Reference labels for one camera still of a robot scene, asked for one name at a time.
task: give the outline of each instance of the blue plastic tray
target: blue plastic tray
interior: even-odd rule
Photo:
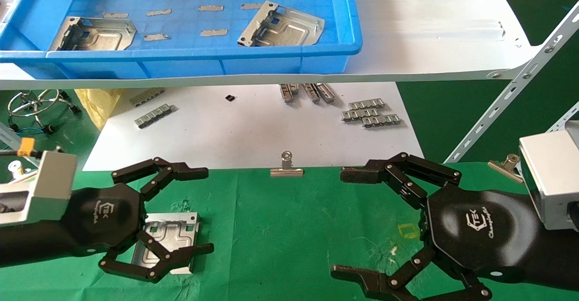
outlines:
[[[37,79],[130,79],[230,74],[332,74],[343,72],[362,48],[354,0],[271,0],[325,20],[318,43],[304,47],[238,47],[257,10],[242,4],[265,0],[19,0],[0,24],[0,62],[14,62]],[[221,12],[200,5],[223,5]],[[147,17],[153,10],[172,13]],[[68,16],[102,18],[127,13],[137,34],[125,51],[47,52]],[[205,29],[225,36],[201,37]],[[165,33],[171,39],[144,41]]]

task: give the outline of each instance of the chair caster wheel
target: chair caster wheel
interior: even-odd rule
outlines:
[[[58,91],[58,94],[60,95],[60,98],[61,98],[61,99],[64,99],[64,100],[69,100],[69,99],[70,99],[70,96],[69,96],[68,93],[66,93],[65,91]]]
[[[71,109],[72,113],[74,114],[78,114],[81,112],[81,108],[76,105],[71,106],[69,109]]]
[[[51,125],[44,126],[44,128],[41,129],[45,134],[53,134],[54,132],[56,132],[56,129],[54,129],[54,127]]]

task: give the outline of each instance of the robotic hand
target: robotic hand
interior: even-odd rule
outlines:
[[[441,187],[427,196],[407,175]],[[364,268],[334,265],[331,276],[356,282],[369,299],[418,301],[405,287],[430,263],[465,289],[424,301],[485,301],[490,289],[478,278],[504,283],[527,282],[579,291],[579,234],[548,230],[531,198],[498,190],[459,188],[461,173],[400,153],[371,159],[364,167],[344,167],[341,181],[386,183],[415,210],[420,210],[424,247],[391,276]]]
[[[0,221],[0,225],[8,223],[8,226],[0,227],[0,268],[106,252],[99,262],[104,272],[157,283],[170,270],[188,266],[191,257],[213,252],[213,244],[183,247],[169,252],[143,230],[146,216],[144,203],[153,199],[173,180],[207,178],[209,170],[205,167],[191,169],[185,163],[169,163],[154,158],[114,171],[111,174],[112,187],[82,188],[71,194],[75,164],[74,155],[44,151],[37,180],[31,183],[33,186],[18,188],[13,185],[16,188],[11,188],[12,191],[1,191],[0,213],[3,214],[0,214],[0,219],[11,216],[13,221]],[[66,180],[60,180],[56,173],[51,176],[51,171],[62,173],[68,170],[72,171],[72,175],[68,175],[69,182],[58,186]],[[158,174],[140,192],[127,185],[154,173]],[[3,189],[13,186],[4,185]],[[50,190],[52,198],[46,198],[46,189]],[[56,210],[62,206],[62,203],[58,205],[59,199],[54,197],[58,194],[62,197],[65,191],[70,195],[70,200],[66,200],[62,207],[64,214],[61,217],[58,215],[59,219],[46,219],[50,216],[54,218],[53,214],[40,216],[39,220],[31,218],[38,217],[42,208],[52,206]],[[153,268],[116,260],[137,240],[159,258]]]

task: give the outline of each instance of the yellow bag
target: yellow bag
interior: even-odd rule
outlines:
[[[99,130],[103,130],[105,123],[119,100],[122,88],[115,89],[75,89],[81,104],[85,107],[90,119]]]

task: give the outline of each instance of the green mat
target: green mat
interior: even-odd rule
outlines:
[[[484,163],[454,167],[463,173],[462,188],[525,192]],[[107,172],[80,172],[75,181],[76,188],[110,185]],[[214,243],[215,252],[195,259],[194,275],[168,275],[149,284],[104,274],[97,267],[102,255],[64,258],[0,269],[0,301],[361,301],[358,285],[331,279],[332,264],[391,274],[422,247],[418,211],[384,184],[340,182],[336,167],[275,179],[267,169],[211,171],[205,181],[171,183],[147,210],[199,212],[198,243]],[[131,255],[132,250],[120,260],[128,262]],[[484,283],[493,300],[579,299],[577,292]],[[426,297],[461,284],[431,265],[409,289]]]

